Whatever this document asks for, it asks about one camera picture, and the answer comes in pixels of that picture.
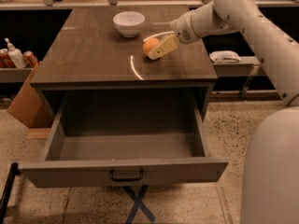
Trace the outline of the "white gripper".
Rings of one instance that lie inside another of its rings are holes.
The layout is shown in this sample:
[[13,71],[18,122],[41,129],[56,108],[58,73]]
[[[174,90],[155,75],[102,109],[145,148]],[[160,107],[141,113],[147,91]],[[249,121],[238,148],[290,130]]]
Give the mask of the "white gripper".
[[178,48],[179,42],[182,44],[191,44],[200,39],[192,27],[191,11],[171,21],[170,25],[175,34],[165,35],[159,44],[149,51],[148,57],[150,59],[157,60],[174,51]]

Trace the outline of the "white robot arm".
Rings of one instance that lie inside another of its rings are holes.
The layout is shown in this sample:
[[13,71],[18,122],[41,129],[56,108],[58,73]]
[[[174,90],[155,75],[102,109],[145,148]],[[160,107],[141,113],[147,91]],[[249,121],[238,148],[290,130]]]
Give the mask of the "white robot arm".
[[269,20],[255,0],[213,0],[170,22],[147,52],[156,60],[209,35],[239,33],[283,109],[263,119],[249,140],[240,224],[299,224],[299,44]]

